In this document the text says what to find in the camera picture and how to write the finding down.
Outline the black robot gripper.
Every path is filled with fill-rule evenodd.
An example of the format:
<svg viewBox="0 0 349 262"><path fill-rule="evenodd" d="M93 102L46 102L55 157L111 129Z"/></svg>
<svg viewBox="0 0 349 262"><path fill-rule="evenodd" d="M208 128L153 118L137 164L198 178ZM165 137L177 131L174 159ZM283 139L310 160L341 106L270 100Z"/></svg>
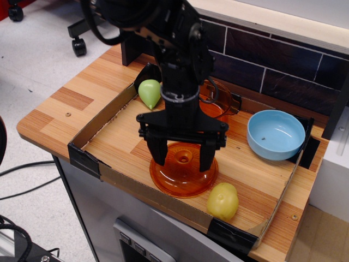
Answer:
<svg viewBox="0 0 349 262"><path fill-rule="evenodd" d="M199 87L182 94L162 87L165 109L137 115L139 136L146 140L153 160L160 166L165 164L168 140L201 144L200 172L209 170L216 150L226 146L228 124L201 110L199 93Z"/></svg>

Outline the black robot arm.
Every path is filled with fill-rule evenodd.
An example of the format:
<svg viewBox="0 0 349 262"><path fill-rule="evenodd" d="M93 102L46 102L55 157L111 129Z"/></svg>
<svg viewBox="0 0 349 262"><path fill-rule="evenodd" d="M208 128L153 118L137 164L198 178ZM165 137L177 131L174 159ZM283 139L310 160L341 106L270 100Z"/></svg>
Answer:
<svg viewBox="0 0 349 262"><path fill-rule="evenodd" d="M200 16L187 1L82 1L85 19L104 44L117 45L133 35L154 44L161 72L162 111L140 114L140 136L159 165L165 164L167 142L200 147L200 171L210 168L215 152L226 145L228 125L200 108L200 87L210 78L209 53Z"/></svg>

